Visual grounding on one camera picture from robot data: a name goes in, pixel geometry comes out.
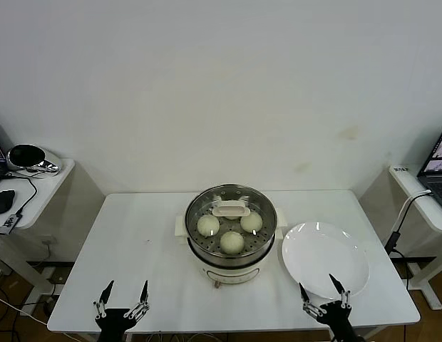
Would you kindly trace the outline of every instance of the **power cord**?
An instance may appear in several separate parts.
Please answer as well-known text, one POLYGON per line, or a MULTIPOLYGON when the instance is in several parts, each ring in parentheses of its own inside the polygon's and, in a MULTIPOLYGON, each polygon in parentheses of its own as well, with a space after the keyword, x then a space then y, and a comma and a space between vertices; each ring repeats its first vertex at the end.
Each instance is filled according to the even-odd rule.
MULTIPOLYGON (((18 311, 18 312, 21 312, 21 313, 25 314, 26 316, 28 316, 29 318, 32 318, 33 320, 35 320, 36 322, 38 322, 38 323, 40 323, 40 324, 43 324, 43 325, 45 325, 45 326, 47 325, 45 322, 38 320, 37 318, 33 317, 33 316, 30 315, 29 313, 27 313, 27 312, 25 312, 25 311, 23 311, 23 310, 21 310, 21 309, 16 308, 15 306, 13 306, 13 305, 7 303, 6 301, 3 301, 2 299, 0 299, 0 302, 6 304, 8 307, 12 308, 13 310, 16 310, 16 311, 18 311)), ((17 319, 17 317, 18 317, 18 312, 17 312, 17 314, 15 315, 14 324, 13 324, 13 326, 12 326, 12 330, 11 330, 12 333, 13 333, 13 331, 15 331, 15 323, 16 323, 16 319, 17 319)), ((71 339, 73 339, 73 340, 75 340, 75 341, 81 342, 81 341, 78 340, 77 338, 74 338, 74 337, 68 335, 67 333, 62 333, 62 334, 65 335, 65 336, 67 336, 67 337, 69 337, 69 338, 71 338, 71 339)))
POLYGON ((384 249, 386 250, 386 253, 389 255, 391 252, 394 252, 395 247, 397 246, 397 241, 400 238, 400 229, 401 226, 403 225, 406 215, 408 214, 409 209, 411 208, 411 205, 413 204, 414 201, 416 201, 418 198, 421 198, 423 196, 433 196, 433 194, 431 193, 430 190, 426 190, 424 192, 419 192, 419 195, 414 195, 413 197, 408 197, 408 199, 406 199, 403 207, 400 210, 399 213, 399 217, 397 217, 396 223, 399 221, 401 213, 403 212, 404 207, 406 206, 406 203, 408 203, 408 206, 406 207, 405 213, 403 215, 403 217, 401 218, 400 224, 399 224, 399 228, 394 231, 394 227, 396 226, 396 223, 393 225, 392 229, 392 234, 389 237, 389 239, 387 240, 386 244, 384 245, 384 249))
POLYGON ((43 258, 41 261, 38 261, 37 264, 35 264, 35 265, 30 264, 29 266, 36 268, 36 267, 41 266, 43 262, 50 259, 50 257, 51 257, 50 244, 46 244, 46 246, 47 246, 47 256, 45 258, 43 258))
MULTIPOLYGON (((406 260, 405 256, 401 252, 399 252, 398 250, 393 249, 392 252, 400 254, 401 258, 403 260, 406 260)), ((408 291, 410 276, 409 276, 408 265, 406 264, 406 262, 405 262, 405 270, 406 270, 406 290, 408 291)), ((404 324, 404 342, 406 342, 406 324, 404 324)))
POLYGON ((20 176, 13 176, 13 175, 4 175, 1 177, 1 179, 3 179, 3 180, 10 180, 13 178, 18 178, 20 180, 27 180, 29 182, 29 184, 31 184, 31 186, 34 188, 34 193, 31 195, 31 197, 28 198, 27 201, 24 202, 24 204, 20 207, 20 209, 18 209, 17 212, 15 213, 16 215, 19 215, 23 211, 24 207, 37 195, 37 188, 34 185, 34 183, 31 181, 31 178, 29 178, 29 177, 20 177, 20 176))
MULTIPOLYGON (((10 299, 9 299, 9 296, 7 296, 7 293, 3 289, 1 289, 1 288, 0 288, 0 292, 4 295, 4 298, 7 300, 7 302, 10 303, 10 299)), ((9 312, 9 307, 7 306, 5 312, 2 314, 2 316, 0 318, 0 323, 6 317, 8 312, 9 312)))

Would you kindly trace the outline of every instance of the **white wall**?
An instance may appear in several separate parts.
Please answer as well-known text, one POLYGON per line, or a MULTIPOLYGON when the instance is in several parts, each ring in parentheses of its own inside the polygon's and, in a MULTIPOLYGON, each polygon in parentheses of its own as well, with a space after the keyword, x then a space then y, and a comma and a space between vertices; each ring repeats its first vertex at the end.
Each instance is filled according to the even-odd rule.
POLYGON ((442 127, 442 1, 0 1, 0 124, 104 194, 361 196, 442 127))

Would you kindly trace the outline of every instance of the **laptop screen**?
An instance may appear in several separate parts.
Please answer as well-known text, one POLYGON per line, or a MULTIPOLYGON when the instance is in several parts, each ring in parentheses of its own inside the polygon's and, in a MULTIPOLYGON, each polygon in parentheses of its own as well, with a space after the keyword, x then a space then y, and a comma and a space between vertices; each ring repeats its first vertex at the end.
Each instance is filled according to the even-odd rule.
POLYGON ((442 174, 442 133, 419 174, 442 174))

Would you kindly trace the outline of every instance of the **computer mouse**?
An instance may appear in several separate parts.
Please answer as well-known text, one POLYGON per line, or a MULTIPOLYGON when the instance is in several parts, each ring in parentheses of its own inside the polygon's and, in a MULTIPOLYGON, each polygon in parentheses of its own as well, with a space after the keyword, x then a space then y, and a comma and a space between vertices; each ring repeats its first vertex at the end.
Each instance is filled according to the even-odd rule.
POLYGON ((15 190, 6 190, 0 192, 0 214, 3 214, 12 208, 14 203, 15 190))

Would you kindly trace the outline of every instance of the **cable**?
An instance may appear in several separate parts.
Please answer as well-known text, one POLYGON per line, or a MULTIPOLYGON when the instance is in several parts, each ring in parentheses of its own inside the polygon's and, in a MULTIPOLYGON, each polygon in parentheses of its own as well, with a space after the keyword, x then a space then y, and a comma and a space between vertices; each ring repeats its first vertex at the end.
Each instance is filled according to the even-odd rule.
MULTIPOLYGON (((405 256, 401 252, 397 251, 396 249, 394 249, 393 252, 395 252, 397 254, 400 254, 400 256, 401 256, 401 258, 403 260, 406 259, 405 256)), ((405 270, 406 270, 406 290, 408 291, 408 287, 409 287, 409 270, 408 270, 408 265, 406 264, 406 262, 405 262, 405 270)), ((406 324, 404 324, 404 342, 406 342, 406 324)))
MULTIPOLYGON (((29 313, 27 313, 27 312, 25 312, 25 311, 23 311, 23 310, 20 310, 20 309, 16 308, 15 306, 12 306, 11 304, 7 303, 6 301, 3 301, 2 299, 0 299, 0 302, 2 302, 2 303, 4 303, 4 304, 6 304, 7 306, 11 307, 13 310, 17 310, 17 311, 21 312, 22 314, 25 314, 26 316, 28 316, 29 318, 32 318, 33 320, 35 320, 36 322, 38 322, 38 323, 40 323, 40 324, 43 324, 43 325, 45 325, 45 326, 47 325, 47 323, 44 323, 43 321, 38 320, 37 318, 33 317, 33 316, 30 315, 29 313)), ((66 334, 66 333, 63 333, 63 335, 65 335, 65 336, 67 336, 67 337, 69 337, 69 338, 72 338, 72 339, 75 340, 75 341, 81 342, 81 341, 78 340, 77 338, 74 338, 74 337, 72 337, 72 336, 69 336, 69 335, 66 334)))
MULTIPOLYGON (((25 299, 24 299, 24 300, 21 302, 21 304, 19 304, 18 306, 20 306, 21 308, 23 308, 23 306, 28 305, 28 304, 25 304, 24 301, 26 300, 26 298, 28 298, 28 296, 29 296, 29 294, 31 293, 31 291, 32 291, 32 288, 28 291, 28 293, 27 293, 27 294, 25 295, 25 297, 24 297, 25 299)), ((51 292, 51 294, 50 294, 50 297, 52 297, 52 296, 55 294, 55 291, 56 291, 56 284, 53 284, 53 290, 52 290, 52 292, 51 292)), ((16 315, 15 315, 15 317, 14 317, 14 322, 12 323, 11 342, 14 342, 14 333, 16 333, 16 336, 17 336, 18 340, 20 340, 20 335, 19 335, 19 333, 15 330, 15 324, 16 324, 16 321, 17 321, 18 317, 19 317, 19 313, 17 312, 16 315)))
MULTIPOLYGON (((9 296, 7 296, 6 292, 4 292, 3 289, 0 288, 0 292, 2 292, 2 294, 4 295, 4 297, 6 297, 6 300, 10 303, 10 299, 9 296)), ((6 310, 5 312, 2 314, 1 318, 0 318, 0 323, 2 322, 2 320, 6 317, 7 313, 9 312, 9 307, 6 306, 6 310)))
POLYGON ((400 222, 399 228, 397 229, 397 233, 400 232, 401 225, 404 223, 404 221, 405 221, 405 217, 406 217, 406 214, 408 214, 409 208, 411 208, 411 205, 413 204, 413 202, 416 201, 418 198, 423 197, 423 196, 433 196, 433 195, 431 194, 431 192, 427 192, 426 194, 422 194, 422 195, 419 195, 419 196, 414 197, 414 198, 409 202, 408 207, 406 208, 405 214, 404 214, 403 218, 401 219, 401 222, 400 222))
POLYGON ((24 204, 20 207, 20 209, 18 209, 17 212, 15 213, 15 214, 21 214, 21 212, 23 211, 24 207, 37 195, 37 188, 36 188, 36 186, 34 185, 34 183, 31 181, 31 178, 29 178, 29 177, 4 175, 1 178, 4 179, 4 180, 9 179, 9 178, 19 178, 20 180, 27 180, 29 182, 29 184, 31 184, 31 186, 34 188, 34 193, 31 195, 31 197, 28 198, 27 201, 24 202, 24 204))
POLYGON ((400 209, 399 215, 398 215, 398 217, 396 218, 394 224, 392 225, 391 232, 393 232, 393 231, 395 230, 397 224, 398 224, 399 221, 400 221, 400 217, 401 217, 402 213, 404 212, 405 207, 406 207, 406 205, 409 203, 409 201, 412 200, 415 196, 423 195, 423 194, 430 194, 430 193, 431 193, 431 190, 422 190, 422 191, 418 191, 418 192, 415 192, 414 194, 410 195, 410 196, 405 200, 405 202, 403 203, 403 205, 401 206, 401 209, 400 209))
POLYGON ((402 207, 402 210, 400 211, 399 217, 401 216, 403 208, 405 207, 407 202, 408 202, 408 205, 406 206, 405 213, 404 213, 403 217, 401 218, 401 221, 400 221, 400 224, 399 224, 399 228, 396 231, 394 231, 394 230, 392 231, 390 237, 387 239, 387 242, 384 245, 384 249, 386 250, 386 253, 388 255, 395 249, 395 247, 397 245, 397 241, 400 238, 400 228, 401 228, 401 226, 403 225, 403 223, 405 221, 405 218, 406 218, 406 215, 408 214, 409 208, 411 208, 411 205, 413 204, 414 201, 416 201, 418 198, 423 197, 423 196, 433 196, 433 194, 431 193, 430 190, 426 190, 425 192, 421 193, 420 195, 412 197, 412 199, 409 202, 408 202, 408 200, 405 201, 404 206, 402 207))
POLYGON ((0 330, 0 333, 12 333, 12 334, 16 334, 16 339, 21 342, 20 340, 20 335, 19 333, 17 333, 15 330, 0 330))
POLYGON ((37 264, 35 264, 35 265, 31 265, 30 264, 29 266, 31 266, 31 267, 39 267, 44 261, 47 261, 48 259, 50 259, 50 257, 51 257, 50 245, 46 244, 46 246, 47 246, 47 256, 45 258, 43 258, 41 261, 39 261, 37 264))

